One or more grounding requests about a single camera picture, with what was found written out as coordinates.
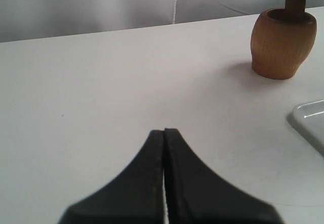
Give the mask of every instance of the orange wooden vase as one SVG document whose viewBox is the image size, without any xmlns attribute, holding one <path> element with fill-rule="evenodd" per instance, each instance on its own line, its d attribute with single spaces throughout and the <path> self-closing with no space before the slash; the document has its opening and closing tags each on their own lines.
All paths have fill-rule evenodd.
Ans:
<svg viewBox="0 0 324 224">
<path fill-rule="evenodd" d="M 311 14 L 304 13 L 302 19 L 292 22 L 284 9 L 264 11 L 252 31 L 252 69 L 270 79 L 291 78 L 310 53 L 316 29 Z"/>
</svg>

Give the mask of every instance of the white tabletop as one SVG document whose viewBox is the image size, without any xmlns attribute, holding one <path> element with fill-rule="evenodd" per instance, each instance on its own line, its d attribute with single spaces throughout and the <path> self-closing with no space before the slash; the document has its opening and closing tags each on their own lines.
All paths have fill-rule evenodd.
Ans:
<svg viewBox="0 0 324 224">
<path fill-rule="evenodd" d="M 324 160 L 287 122 L 324 98 L 324 8 L 298 73 L 251 69 L 257 15 L 0 44 L 0 223 L 56 223 L 175 127 L 287 224 L 324 222 Z"/>
</svg>

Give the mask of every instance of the white tray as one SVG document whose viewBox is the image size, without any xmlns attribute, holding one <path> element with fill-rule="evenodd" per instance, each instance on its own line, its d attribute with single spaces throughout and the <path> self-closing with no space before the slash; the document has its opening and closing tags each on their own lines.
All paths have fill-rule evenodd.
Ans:
<svg viewBox="0 0 324 224">
<path fill-rule="evenodd" d="M 296 106 L 289 122 L 324 156 L 324 100 Z"/>
</svg>

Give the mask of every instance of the white plastic tray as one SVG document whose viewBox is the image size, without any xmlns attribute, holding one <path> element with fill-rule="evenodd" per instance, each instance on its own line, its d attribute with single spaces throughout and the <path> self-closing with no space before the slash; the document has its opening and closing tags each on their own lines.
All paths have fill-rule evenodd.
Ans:
<svg viewBox="0 0 324 224">
<path fill-rule="evenodd" d="M 324 100 L 296 106 L 289 122 L 324 156 Z"/>
</svg>

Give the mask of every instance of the wooden pot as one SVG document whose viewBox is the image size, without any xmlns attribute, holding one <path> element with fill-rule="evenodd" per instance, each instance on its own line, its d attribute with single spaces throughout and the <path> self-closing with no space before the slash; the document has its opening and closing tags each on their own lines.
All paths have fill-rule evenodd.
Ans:
<svg viewBox="0 0 324 224">
<path fill-rule="evenodd" d="M 291 78 L 310 53 L 316 29 L 311 14 L 304 13 L 301 20 L 292 22 L 284 9 L 264 11 L 252 31 L 252 69 L 270 79 Z"/>
</svg>

